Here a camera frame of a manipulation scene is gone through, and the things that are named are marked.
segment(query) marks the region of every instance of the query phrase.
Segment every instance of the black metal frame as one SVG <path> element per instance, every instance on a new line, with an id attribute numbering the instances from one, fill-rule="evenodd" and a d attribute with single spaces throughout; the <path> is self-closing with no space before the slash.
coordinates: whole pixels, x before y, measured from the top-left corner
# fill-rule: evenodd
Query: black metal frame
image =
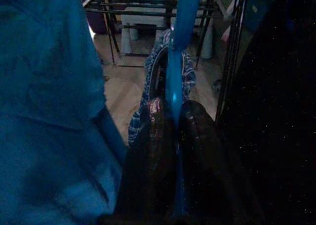
<path id="1" fill-rule="evenodd" d="M 233 84 L 233 79 L 236 73 L 237 57 L 239 53 L 241 28 L 243 24 L 243 17 L 246 7 L 247 0 L 235 0 L 234 11 L 233 11 L 233 21 L 231 24 L 229 42 L 226 51 L 224 71 L 222 77 L 221 90 L 218 97 L 217 109 L 216 109 L 216 119 L 215 123 L 218 125 L 220 116 L 222 114 L 225 100 L 230 92 Z"/>
<path id="2" fill-rule="evenodd" d="M 113 56 L 113 47 L 112 40 L 114 42 L 116 51 L 119 56 L 148 56 L 148 54 L 140 54 L 140 53 L 130 53 L 130 54 L 120 54 L 119 46 L 115 38 L 115 28 L 113 24 L 113 20 L 110 17 L 115 16 L 116 14 L 124 14 L 124 15 L 146 15 L 146 16 L 164 16 L 164 17 L 175 17 L 176 14 L 171 13 L 170 10 L 176 7 L 176 0 L 87 0 L 84 2 L 83 7 L 86 11 L 90 12 L 101 12 L 105 16 L 105 24 L 108 29 L 108 35 L 110 39 L 111 46 L 111 54 L 112 61 L 115 64 L 114 56 Z M 150 8 L 165 8 L 166 13 L 156 13 L 156 12 L 141 12 L 141 11 L 124 11 L 115 9 L 115 7 L 150 7 Z M 212 18 L 212 13 L 218 8 L 218 5 L 214 5 L 214 0 L 201 1 L 199 4 L 199 10 L 203 10 L 203 15 L 198 15 L 197 18 L 201 19 L 201 23 L 199 26 L 202 28 L 201 35 L 198 41 L 197 46 L 197 65 L 198 60 L 201 54 L 203 40 L 207 31 L 207 27 L 209 25 L 210 19 Z M 134 26 L 124 26 L 124 28 L 133 28 Z M 162 27 L 154 27 L 154 26 L 137 26 L 137 29 L 152 29 L 152 30 L 164 30 Z"/>

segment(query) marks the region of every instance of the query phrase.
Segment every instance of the purple object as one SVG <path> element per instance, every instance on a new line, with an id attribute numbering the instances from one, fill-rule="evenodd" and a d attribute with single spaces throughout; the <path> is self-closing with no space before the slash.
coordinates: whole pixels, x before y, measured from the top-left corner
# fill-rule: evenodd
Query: purple object
<path id="1" fill-rule="evenodd" d="M 86 16 L 89 22 L 89 25 L 94 33 L 97 34 L 106 34 L 107 29 L 104 23 L 104 18 L 102 13 L 98 12 L 86 12 Z"/>

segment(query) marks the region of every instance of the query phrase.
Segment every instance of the plaid fabric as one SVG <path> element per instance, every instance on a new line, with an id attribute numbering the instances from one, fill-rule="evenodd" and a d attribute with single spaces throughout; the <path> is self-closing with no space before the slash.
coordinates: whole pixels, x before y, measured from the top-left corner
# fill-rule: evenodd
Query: plaid fabric
<path id="1" fill-rule="evenodd" d="M 132 116 L 129 128 L 128 128 L 128 143 L 131 145 L 136 139 L 140 131 L 140 113 L 144 105 L 149 102 L 150 92 L 150 80 L 153 65 L 157 59 L 158 54 L 169 45 L 171 30 L 165 30 L 159 40 L 155 43 L 155 46 L 145 61 L 146 80 L 144 84 L 144 91 L 140 102 L 139 109 Z M 193 70 L 193 64 L 189 54 L 186 51 L 182 52 L 182 101 L 189 100 L 189 93 L 191 88 L 196 84 L 196 76 Z"/>

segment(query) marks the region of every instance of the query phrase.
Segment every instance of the blue pole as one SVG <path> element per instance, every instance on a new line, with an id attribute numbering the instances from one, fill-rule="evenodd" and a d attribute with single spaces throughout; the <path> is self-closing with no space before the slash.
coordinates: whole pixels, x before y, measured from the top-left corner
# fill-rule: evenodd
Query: blue pole
<path id="1" fill-rule="evenodd" d="M 178 129 L 182 106 L 182 68 L 181 52 L 190 44 L 191 36 L 198 11 L 199 0 L 179 0 L 174 30 L 171 33 L 168 50 L 168 67 L 166 72 L 166 99 L 171 106 L 171 112 Z M 185 215 L 185 195 L 183 186 L 182 154 L 179 143 L 177 149 L 177 187 L 174 216 Z"/>

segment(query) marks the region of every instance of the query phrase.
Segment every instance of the cloth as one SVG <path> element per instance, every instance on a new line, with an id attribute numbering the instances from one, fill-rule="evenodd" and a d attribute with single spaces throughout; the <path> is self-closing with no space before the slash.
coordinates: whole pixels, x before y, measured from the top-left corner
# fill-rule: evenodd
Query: cloth
<path id="1" fill-rule="evenodd" d="M 139 131 L 140 131 L 140 114 L 143 109 L 143 107 L 149 102 L 150 96 L 149 96 L 149 86 L 151 84 L 151 75 L 153 71 L 153 66 L 155 61 L 157 60 L 157 57 L 160 52 L 162 52 L 164 49 L 168 48 L 169 46 L 169 40 L 170 40 L 170 33 L 171 30 L 165 30 L 162 35 L 160 36 L 159 40 L 155 43 L 155 46 L 151 52 L 151 54 L 148 56 L 148 58 L 145 61 L 145 71 L 146 71 L 146 80 L 144 84 L 144 91 L 142 94 L 142 99 L 140 102 L 139 109 L 133 114 L 130 125 L 128 127 L 128 143 L 131 145 Z M 196 76 L 193 70 L 192 60 L 189 56 L 189 54 L 186 51 L 182 52 L 182 101 L 185 102 L 189 100 L 189 94 L 191 91 L 191 88 L 195 86 L 196 83 Z"/>
<path id="2" fill-rule="evenodd" d="M 93 224 L 126 147 L 80 0 L 0 0 L 0 224 Z"/>

